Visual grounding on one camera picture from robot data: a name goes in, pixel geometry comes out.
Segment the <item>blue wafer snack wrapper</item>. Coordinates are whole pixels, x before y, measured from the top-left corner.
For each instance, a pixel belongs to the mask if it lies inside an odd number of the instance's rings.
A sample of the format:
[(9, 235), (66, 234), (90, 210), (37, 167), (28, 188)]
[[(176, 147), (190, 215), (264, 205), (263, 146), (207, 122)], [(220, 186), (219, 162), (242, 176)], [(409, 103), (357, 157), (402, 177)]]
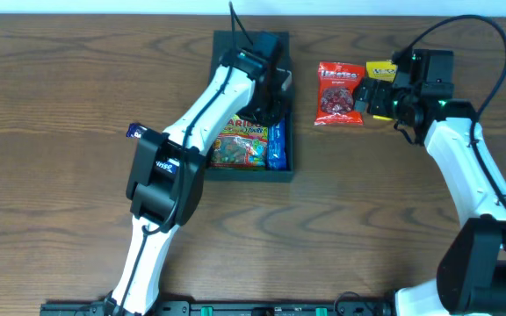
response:
[(269, 169), (286, 169), (286, 121), (284, 119), (268, 130), (266, 161)]

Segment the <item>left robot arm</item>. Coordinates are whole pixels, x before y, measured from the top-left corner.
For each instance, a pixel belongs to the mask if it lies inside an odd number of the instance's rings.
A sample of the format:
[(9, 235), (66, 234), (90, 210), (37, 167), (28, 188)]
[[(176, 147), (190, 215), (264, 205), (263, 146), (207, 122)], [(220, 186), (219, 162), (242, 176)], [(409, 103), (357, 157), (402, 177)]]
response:
[(287, 34), (259, 32), (249, 45), (228, 50), (204, 92), (162, 132), (139, 138), (126, 186), (132, 239), (118, 285), (105, 299), (106, 315), (146, 315), (159, 297), (160, 275), (177, 230), (202, 196), (212, 145), (229, 120), (273, 126), (293, 98)]

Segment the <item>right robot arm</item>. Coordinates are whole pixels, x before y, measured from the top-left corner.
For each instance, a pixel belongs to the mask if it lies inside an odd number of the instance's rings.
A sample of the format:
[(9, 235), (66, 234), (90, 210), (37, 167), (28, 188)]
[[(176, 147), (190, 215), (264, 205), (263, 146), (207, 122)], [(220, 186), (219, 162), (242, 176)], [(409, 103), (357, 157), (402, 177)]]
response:
[(460, 230), (434, 279), (394, 294), (398, 315), (506, 315), (506, 182), (470, 101), (453, 96), (453, 53), (417, 49), (372, 61), (354, 90), (358, 111), (413, 129), (452, 196)]

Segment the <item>Haribo Worms Zourr bag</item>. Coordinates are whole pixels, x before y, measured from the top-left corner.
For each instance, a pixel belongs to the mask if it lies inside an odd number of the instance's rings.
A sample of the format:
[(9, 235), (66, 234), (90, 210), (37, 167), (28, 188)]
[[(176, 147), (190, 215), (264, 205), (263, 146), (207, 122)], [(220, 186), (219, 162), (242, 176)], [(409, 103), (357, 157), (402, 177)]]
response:
[(268, 128), (234, 115), (213, 144), (210, 165), (217, 169), (264, 169)]

